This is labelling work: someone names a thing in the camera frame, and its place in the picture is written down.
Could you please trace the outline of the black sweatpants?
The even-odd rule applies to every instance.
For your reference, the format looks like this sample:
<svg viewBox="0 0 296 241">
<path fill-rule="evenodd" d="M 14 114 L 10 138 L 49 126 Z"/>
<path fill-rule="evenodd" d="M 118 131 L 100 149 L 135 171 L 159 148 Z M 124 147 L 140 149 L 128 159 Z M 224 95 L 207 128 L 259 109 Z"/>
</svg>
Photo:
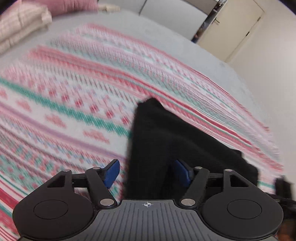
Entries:
<svg viewBox="0 0 296 241">
<path fill-rule="evenodd" d="M 257 168 L 239 150 L 185 122 L 155 98 L 138 103 L 130 136 L 127 199 L 179 199 L 186 189 L 176 180 L 175 160 L 211 173 L 233 169 L 252 184 L 258 182 Z"/>
</svg>

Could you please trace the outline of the red green patterned knit blanket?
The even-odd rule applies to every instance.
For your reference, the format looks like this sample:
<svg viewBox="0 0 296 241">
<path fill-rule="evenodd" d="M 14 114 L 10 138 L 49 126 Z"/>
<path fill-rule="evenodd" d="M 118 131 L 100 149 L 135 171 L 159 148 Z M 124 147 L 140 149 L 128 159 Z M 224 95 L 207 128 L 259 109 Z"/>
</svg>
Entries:
<svg viewBox="0 0 296 241">
<path fill-rule="evenodd" d="M 120 161 L 111 193 L 125 190 L 137 104 L 164 108 L 242 151 L 273 193 L 283 173 L 268 127 L 198 67 L 141 40 L 88 23 L 1 64 L 1 240 L 16 240 L 16 204 L 63 169 L 81 173 Z"/>
</svg>

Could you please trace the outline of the white grey wardrobe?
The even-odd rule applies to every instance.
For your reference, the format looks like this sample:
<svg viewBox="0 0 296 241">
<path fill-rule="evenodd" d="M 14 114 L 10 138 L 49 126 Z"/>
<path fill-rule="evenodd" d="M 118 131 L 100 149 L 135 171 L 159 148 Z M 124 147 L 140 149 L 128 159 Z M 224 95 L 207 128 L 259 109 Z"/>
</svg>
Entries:
<svg viewBox="0 0 296 241">
<path fill-rule="evenodd" d="M 137 13 L 191 40 L 219 2 L 213 0 L 106 0 L 99 3 L 114 4 L 121 9 Z"/>
</svg>

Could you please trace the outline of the cream door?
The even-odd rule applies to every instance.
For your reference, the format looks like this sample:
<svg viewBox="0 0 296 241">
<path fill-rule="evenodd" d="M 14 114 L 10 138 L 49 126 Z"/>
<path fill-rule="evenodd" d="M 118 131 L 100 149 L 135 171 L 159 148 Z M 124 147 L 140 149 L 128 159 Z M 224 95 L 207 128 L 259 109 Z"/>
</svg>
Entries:
<svg viewBox="0 0 296 241">
<path fill-rule="evenodd" d="M 221 61 L 228 62 L 263 13 L 256 1 L 227 1 L 197 44 Z"/>
</svg>

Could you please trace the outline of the small beige cloth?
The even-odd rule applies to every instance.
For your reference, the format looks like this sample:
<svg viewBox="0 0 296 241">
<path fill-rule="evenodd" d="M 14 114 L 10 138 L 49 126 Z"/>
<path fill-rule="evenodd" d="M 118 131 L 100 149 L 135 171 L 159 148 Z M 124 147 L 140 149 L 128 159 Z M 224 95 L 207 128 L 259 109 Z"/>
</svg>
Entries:
<svg viewBox="0 0 296 241">
<path fill-rule="evenodd" d="M 98 11 L 105 11 L 107 13 L 113 13 L 120 11 L 120 7 L 112 4 L 99 4 Z"/>
</svg>

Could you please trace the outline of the mauve pillow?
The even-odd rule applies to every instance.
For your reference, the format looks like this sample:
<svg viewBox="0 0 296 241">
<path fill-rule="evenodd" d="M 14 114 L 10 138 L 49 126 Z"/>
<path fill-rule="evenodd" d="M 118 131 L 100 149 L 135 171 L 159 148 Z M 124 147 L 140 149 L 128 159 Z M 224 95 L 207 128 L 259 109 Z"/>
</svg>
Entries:
<svg viewBox="0 0 296 241">
<path fill-rule="evenodd" d="M 52 16 L 60 16 L 77 11 L 98 11 L 98 2 L 94 0 L 40 0 Z"/>
</svg>

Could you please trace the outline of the beige striped pillow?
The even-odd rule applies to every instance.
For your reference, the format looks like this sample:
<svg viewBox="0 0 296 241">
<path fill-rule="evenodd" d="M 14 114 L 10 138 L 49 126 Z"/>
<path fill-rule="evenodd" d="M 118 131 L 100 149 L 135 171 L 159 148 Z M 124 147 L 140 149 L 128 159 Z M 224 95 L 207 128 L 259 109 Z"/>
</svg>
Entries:
<svg viewBox="0 0 296 241">
<path fill-rule="evenodd" d="M 1 54 L 51 22 L 52 15 L 45 5 L 24 2 L 10 8 L 1 16 Z"/>
</svg>

